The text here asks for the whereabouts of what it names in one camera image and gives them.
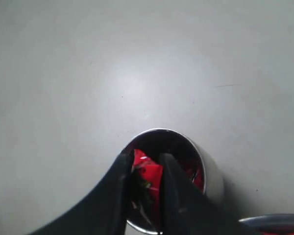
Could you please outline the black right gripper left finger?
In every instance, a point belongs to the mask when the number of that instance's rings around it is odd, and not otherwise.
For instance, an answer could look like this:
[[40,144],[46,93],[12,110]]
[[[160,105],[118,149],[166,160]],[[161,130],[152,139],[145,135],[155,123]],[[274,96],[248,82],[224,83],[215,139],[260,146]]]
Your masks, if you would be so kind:
[[119,154],[87,196],[33,234],[123,235],[130,205],[133,161],[132,153]]

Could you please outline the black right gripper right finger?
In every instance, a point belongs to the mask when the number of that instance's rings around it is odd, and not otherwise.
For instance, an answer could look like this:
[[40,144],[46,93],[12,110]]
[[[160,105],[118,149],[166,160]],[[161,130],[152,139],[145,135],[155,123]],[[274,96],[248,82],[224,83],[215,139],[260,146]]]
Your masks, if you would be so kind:
[[161,154],[162,226],[164,235],[253,235],[204,196],[171,154]]

